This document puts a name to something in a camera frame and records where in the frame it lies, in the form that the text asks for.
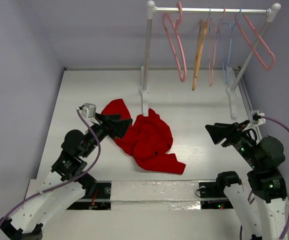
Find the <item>red t shirt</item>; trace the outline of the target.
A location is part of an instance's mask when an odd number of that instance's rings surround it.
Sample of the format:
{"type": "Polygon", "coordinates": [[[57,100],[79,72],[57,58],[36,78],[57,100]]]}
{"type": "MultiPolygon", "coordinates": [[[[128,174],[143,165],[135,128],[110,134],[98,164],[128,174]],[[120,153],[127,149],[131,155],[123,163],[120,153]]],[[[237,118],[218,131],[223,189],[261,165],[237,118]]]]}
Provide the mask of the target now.
{"type": "Polygon", "coordinates": [[[148,116],[136,117],[122,139],[113,141],[146,171],[176,175],[185,171],[186,164],[169,153],[174,141],[169,125],[152,108],[148,109],[148,116]]]}

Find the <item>blue wire hanger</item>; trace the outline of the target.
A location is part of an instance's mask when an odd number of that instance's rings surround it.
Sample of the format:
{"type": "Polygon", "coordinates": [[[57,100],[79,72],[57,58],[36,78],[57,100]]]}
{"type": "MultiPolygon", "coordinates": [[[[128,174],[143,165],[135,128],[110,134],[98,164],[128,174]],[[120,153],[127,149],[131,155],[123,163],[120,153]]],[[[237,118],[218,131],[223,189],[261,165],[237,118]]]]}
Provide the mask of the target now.
{"type": "Polygon", "coordinates": [[[230,22],[225,22],[225,15],[218,21],[218,41],[220,49],[221,66],[223,72],[223,80],[227,85],[229,83],[229,67],[232,51],[233,34],[237,23],[232,25],[230,22]]]}

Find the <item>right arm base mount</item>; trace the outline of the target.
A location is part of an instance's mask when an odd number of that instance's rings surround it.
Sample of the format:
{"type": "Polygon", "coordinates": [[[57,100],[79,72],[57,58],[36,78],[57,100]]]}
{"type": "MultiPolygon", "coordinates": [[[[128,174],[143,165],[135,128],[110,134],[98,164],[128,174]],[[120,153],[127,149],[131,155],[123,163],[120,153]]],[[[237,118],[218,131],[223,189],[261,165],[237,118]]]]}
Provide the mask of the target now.
{"type": "Polygon", "coordinates": [[[220,192],[215,181],[199,182],[195,195],[200,199],[202,210],[233,209],[231,202],[224,192],[220,192]]]}

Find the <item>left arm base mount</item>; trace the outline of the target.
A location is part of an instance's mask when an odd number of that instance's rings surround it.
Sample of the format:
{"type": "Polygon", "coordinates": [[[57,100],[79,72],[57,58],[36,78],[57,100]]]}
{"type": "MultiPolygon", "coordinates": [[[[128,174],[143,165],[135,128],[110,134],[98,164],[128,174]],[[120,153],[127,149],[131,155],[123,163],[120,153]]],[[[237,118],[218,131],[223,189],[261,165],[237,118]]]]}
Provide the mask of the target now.
{"type": "Polygon", "coordinates": [[[111,181],[97,182],[91,196],[84,196],[70,205],[67,210],[110,210],[111,209],[111,181]]]}

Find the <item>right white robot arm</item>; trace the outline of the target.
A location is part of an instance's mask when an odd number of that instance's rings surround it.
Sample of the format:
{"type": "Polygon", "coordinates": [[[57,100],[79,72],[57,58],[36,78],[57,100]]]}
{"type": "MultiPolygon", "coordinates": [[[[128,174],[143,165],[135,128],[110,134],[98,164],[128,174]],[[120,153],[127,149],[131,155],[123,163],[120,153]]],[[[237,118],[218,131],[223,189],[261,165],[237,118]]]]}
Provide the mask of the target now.
{"type": "Polygon", "coordinates": [[[235,171],[221,172],[215,181],[201,183],[199,197],[226,197],[240,221],[243,236],[249,240],[286,240],[289,229],[289,217],[285,214],[287,188],[278,169],[286,159],[284,146],[272,136],[261,140],[251,136],[255,128],[265,122],[263,116],[257,115],[252,121],[205,126],[215,145],[233,147],[251,167],[247,180],[259,215],[254,213],[242,180],[235,171]]]}

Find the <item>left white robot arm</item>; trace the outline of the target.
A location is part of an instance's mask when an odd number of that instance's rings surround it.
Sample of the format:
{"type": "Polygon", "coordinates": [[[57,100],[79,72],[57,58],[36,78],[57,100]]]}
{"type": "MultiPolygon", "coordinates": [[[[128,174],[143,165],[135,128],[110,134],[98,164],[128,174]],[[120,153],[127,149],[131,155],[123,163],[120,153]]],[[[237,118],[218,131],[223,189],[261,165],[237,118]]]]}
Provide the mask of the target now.
{"type": "Polygon", "coordinates": [[[73,129],[65,135],[62,151],[37,193],[18,203],[0,219],[0,232],[10,240],[42,239],[43,228],[49,220],[77,200],[92,197],[97,181],[89,171],[95,164],[88,165],[84,159],[98,149],[98,160],[101,141],[106,137],[123,138],[132,123],[132,119],[122,119],[120,114],[95,113],[93,125],[89,125],[81,110],[76,112],[87,131],[73,129]]]}

